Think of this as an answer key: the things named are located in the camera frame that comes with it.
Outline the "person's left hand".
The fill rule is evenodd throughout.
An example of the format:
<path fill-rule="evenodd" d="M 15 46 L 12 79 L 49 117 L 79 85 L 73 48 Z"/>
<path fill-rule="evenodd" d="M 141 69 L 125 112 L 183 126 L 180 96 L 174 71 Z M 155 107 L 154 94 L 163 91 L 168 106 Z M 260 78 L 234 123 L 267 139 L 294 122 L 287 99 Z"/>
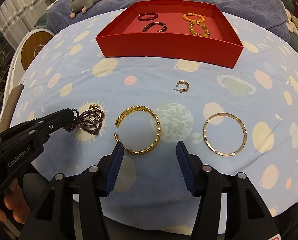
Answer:
<path fill-rule="evenodd" d="M 13 213 L 17 223 L 25 224 L 31 210 L 23 196 L 22 189 L 18 185 L 17 178 L 9 185 L 9 191 L 4 197 L 4 204 Z M 5 212 L 0 208 L 0 222 L 7 221 Z"/>

